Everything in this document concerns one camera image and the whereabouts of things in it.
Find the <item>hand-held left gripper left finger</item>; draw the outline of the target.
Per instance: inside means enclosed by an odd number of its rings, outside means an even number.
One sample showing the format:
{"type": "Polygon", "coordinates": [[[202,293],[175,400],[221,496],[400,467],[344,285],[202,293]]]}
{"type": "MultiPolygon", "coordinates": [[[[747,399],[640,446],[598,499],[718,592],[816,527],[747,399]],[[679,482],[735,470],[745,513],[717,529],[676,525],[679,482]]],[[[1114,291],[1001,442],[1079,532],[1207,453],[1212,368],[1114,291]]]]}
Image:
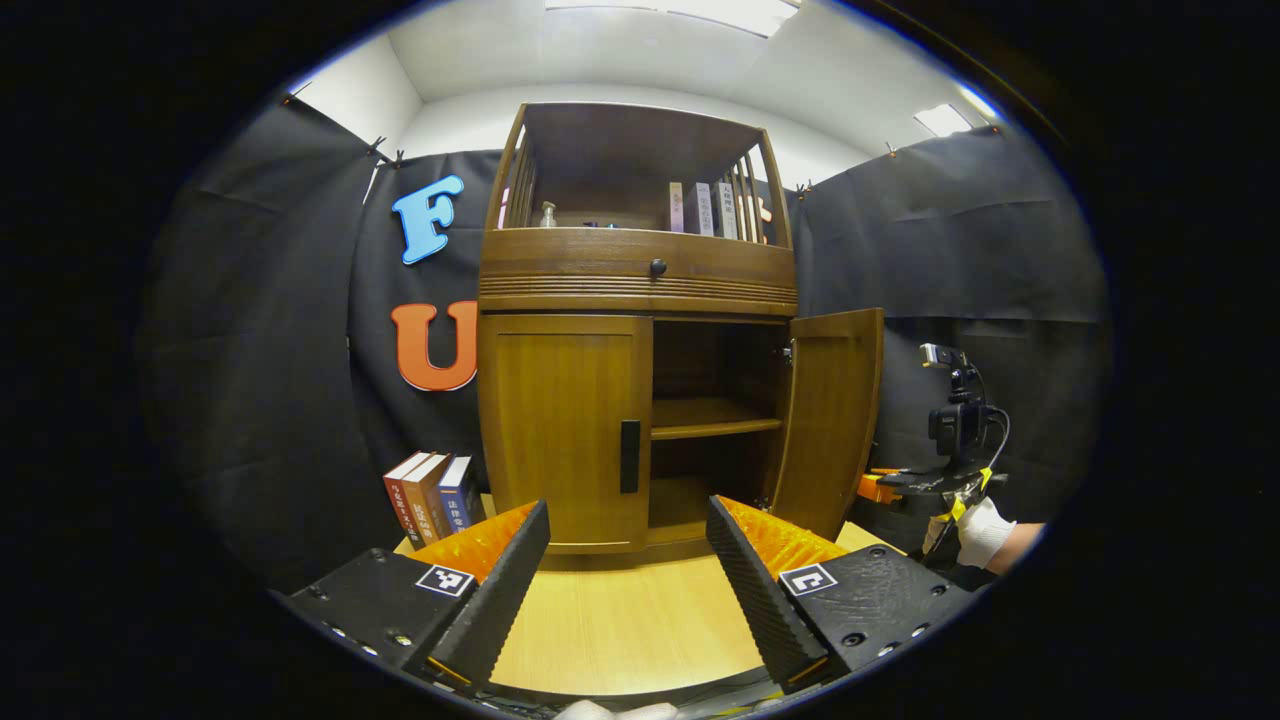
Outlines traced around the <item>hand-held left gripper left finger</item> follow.
{"type": "Polygon", "coordinates": [[[370,548],[288,594],[285,606],[390,671],[480,691],[549,538],[539,500],[426,548],[426,560],[370,548]]]}

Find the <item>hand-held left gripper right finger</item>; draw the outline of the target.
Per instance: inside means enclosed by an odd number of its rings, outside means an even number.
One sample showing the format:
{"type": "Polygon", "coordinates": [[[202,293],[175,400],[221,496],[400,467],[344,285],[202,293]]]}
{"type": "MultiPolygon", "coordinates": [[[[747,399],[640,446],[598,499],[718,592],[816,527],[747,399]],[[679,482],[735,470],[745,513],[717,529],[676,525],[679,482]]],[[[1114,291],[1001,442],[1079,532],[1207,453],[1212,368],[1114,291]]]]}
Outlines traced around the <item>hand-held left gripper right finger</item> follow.
{"type": "Polygon", "coordinates": [[[887,544],[767,562],[794,525],[712,496],[705,536],[783,693],[855,680],[922,644],[977,594],[887,544]]]}

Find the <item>wooden shoe cabinet door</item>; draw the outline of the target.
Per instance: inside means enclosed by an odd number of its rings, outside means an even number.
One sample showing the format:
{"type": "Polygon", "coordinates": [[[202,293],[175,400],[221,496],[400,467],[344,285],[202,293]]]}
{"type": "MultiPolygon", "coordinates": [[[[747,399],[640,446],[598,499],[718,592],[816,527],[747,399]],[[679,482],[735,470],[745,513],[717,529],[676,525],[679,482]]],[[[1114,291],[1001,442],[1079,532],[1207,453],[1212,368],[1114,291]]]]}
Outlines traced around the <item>wooden shoe cabinet door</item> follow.
{"type": "Polygon", "coordinates": [[[772,515],[835,541],[869,459],[881,401],[884,311],[796,318],[772,515]]]}
{"type": "Polygon", "coordinates": [[[628,553],[648,532],[654,320],[485,314],[477,398],[497,510],[547,502],[553,553],[628,553]],[[640,484],[620,493],[620,423],[643,423],[640,484]]]}

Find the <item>wooden double-door shoe cabinet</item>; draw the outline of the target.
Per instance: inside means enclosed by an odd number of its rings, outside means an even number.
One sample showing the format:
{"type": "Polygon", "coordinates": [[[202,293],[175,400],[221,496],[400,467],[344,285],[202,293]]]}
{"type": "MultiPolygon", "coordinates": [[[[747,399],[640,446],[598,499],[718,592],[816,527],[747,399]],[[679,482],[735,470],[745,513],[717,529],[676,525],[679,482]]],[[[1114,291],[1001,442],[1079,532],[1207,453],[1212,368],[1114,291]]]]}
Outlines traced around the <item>wooden double-door shoe cabinet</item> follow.
{"type": "Polygon", "coordinates": [[[768,495],[797,281],[763,127],[524,102],[484,222],[477,397],[492,496],[543,501],[549,552],[701,537],[768,495]]]}

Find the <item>wooden inner cabinet shelf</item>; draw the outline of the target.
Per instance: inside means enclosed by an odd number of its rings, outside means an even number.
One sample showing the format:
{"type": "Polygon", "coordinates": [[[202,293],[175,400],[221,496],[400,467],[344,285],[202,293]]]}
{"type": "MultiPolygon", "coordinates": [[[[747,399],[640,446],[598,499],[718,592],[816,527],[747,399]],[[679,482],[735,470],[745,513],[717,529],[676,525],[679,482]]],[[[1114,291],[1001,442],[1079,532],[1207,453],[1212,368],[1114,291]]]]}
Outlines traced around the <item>wooden inner cabinet shelf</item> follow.
{"type": "Polygon", "coordinates": [[[783,421],[772,411],[760,411],[726,397],[655,398],[652,409],[652,438],[695,439],[717,436],[776,430],[783,421]]]}

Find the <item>wooden cabinet drawer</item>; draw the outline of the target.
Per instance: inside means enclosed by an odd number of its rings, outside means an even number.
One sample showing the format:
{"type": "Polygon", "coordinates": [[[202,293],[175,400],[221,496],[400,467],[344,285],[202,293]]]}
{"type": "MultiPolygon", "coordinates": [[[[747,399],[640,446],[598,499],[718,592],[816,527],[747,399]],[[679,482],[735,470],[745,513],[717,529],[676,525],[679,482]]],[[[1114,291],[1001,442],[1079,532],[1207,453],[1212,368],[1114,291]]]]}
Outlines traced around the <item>wooden cabinet drawer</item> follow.
{"type": "Polygon", "coordinates": [[[485,313],[621,311],[795,316],[787,247],[666,231],[588,227],[488,231],[477,305],[485,313]],[[654,258],[668,264],[649,277],[654,258]]]}

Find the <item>dark red book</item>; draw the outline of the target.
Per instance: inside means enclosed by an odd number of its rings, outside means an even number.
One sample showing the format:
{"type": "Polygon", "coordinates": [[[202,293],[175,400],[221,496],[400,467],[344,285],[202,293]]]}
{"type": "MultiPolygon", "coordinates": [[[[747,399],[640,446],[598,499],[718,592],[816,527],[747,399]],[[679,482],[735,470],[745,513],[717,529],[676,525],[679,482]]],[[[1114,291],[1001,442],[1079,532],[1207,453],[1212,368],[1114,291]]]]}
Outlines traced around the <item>dark red book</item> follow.
{"type": "Polygon", "coordinates": [[[383,475],[383,484],[385,487],[392,511],[396,515],[396,520],[399,523],[399,528],[404,533],[404,538],[408,541],[411,550],[421,550],[426,546],[426,542],[420,532],[416,518],[413,516],[408,496],[404,492],[403,479],[419,464],[421,464],[426,456],[428,455],[425,452],[412,454],[394,468],[385,471],[383,475]]]}

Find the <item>small ceiling light panel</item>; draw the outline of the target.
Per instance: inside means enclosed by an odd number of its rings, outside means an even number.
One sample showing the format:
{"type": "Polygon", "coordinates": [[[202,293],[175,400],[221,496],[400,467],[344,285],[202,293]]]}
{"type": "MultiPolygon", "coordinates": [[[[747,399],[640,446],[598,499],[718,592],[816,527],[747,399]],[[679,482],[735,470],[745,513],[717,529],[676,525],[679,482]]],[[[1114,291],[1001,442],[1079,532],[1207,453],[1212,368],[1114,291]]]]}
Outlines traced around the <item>small ceiling light panel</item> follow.
{"type": "Polygon", "coordinates": [[[934,108],[920,110],[913,119],[934,137],[948,137],[950,135],[968,132],[974,128],[954,105],[945,102],[934,108]]]}

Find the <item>large ceiling light panel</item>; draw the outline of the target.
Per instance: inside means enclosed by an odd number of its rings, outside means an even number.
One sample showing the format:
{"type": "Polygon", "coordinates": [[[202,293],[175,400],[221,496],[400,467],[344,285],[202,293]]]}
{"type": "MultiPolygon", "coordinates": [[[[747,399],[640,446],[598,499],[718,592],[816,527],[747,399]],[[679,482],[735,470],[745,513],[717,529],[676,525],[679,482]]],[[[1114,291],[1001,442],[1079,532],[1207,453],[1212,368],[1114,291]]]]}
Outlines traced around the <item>large ceiling light panel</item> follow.
{"type": "Polygon", "coordinates": [[[549,10],[630,9],[664,13],[769,38],[794,18],[803,0],[543,0],[549,10]]]}

